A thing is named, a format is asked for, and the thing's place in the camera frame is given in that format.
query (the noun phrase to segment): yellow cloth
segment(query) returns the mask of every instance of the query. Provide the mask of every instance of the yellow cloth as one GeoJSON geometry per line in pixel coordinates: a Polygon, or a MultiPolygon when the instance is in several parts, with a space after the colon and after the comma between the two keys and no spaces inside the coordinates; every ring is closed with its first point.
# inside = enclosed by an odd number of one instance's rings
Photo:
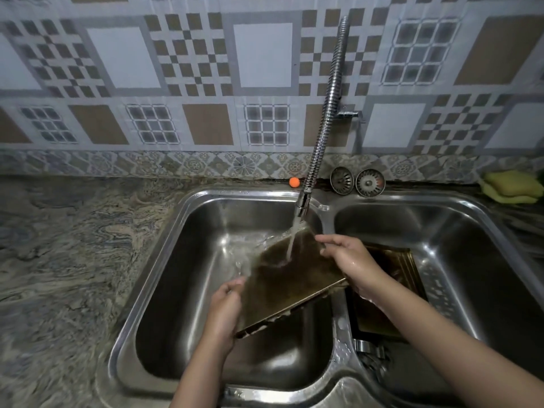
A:
{"type": "Polygon", "coordinates": [[[501,196],[530,196],[538,199],[544,195],[544,186],[528,173],[508,170],[486,173],[483,178],[501,196]]]}
{"type": "Polygon", "coordinates": [[[481,186],[481,191],[484,193],[484,195],[487,195],[489,196],[490,198],[492,198],[494,201],[496,202],[499,202],[499,203],[511,203],[511,204],[516,204],[516,203],[536,203],[536,201],[538,200],[537,198],[535,197],[531,197],[531,196],[525,196],[525,195],[520,195],[520,196],[503,196],[503,195],[500,195],[495,189],[493,186],[491,186],[490,184],[486,183],[485,181],[483,180],[479,180],[478,183],[480,184],[481,186]]]}

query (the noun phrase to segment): granite countertop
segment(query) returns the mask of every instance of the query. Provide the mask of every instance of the granite countertop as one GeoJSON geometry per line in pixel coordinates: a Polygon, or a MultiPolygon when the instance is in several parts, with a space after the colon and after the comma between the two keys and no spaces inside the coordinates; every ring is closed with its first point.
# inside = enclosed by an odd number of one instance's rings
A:
{"type": "MultiPolygon", "coordinates": [[[[109,332],[176,201],[210,184],[275,185],[0,177],[0,406],[102,406],[93,378],[109,332]]],[[[388,186],[478,197],[544,267],[544,205],[499,205],[474,186],[388,186]]]]}

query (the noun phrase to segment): orange round object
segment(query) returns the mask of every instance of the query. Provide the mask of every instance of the orange round object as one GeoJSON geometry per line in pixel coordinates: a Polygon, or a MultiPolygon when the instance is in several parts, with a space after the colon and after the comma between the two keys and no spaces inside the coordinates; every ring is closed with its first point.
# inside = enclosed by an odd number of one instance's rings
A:
{"type": "Polygon", "coordinates": [[[289,186],[292,188],[297,188],[300,186],[300,180],[297,177],[292,177],[289,179],[289,186]]]}

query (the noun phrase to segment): person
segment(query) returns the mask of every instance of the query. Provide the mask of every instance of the person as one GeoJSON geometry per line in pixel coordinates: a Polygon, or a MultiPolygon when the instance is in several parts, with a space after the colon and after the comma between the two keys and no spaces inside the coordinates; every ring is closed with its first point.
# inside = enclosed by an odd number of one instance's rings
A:
{"type": "MultiPolygon", "coordinates": [[[[544,407],[544,382],[466,334],[391,278],[359,239],[329,234],[317,235],[316,240],[325,244],[321,254],[334,258],[358,294],[387,315],[467,406],[544,407]]],[[[244,282],[227,282],[212,296],[204,333],[170,408],[216,406],[222,366],[234,345],[244,282]]]]}

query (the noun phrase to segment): metal drain strainer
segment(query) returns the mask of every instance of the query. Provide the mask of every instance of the metal drain strainer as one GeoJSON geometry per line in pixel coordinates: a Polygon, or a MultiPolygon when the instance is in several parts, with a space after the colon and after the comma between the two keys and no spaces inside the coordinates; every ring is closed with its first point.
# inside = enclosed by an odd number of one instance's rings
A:
{"type": "Polygon", "coordinates": [[[353,175],[347,167],[338,166],[331,172],[331,186],[339,195],[349,195],[353,190],[353,175]]]}
{"type": "Polygon", "coordinates": [[[366,169],[357,175],[355,188],[361,196],[376,197],[385,189],[385,178],[376,169],[366,169]]]}

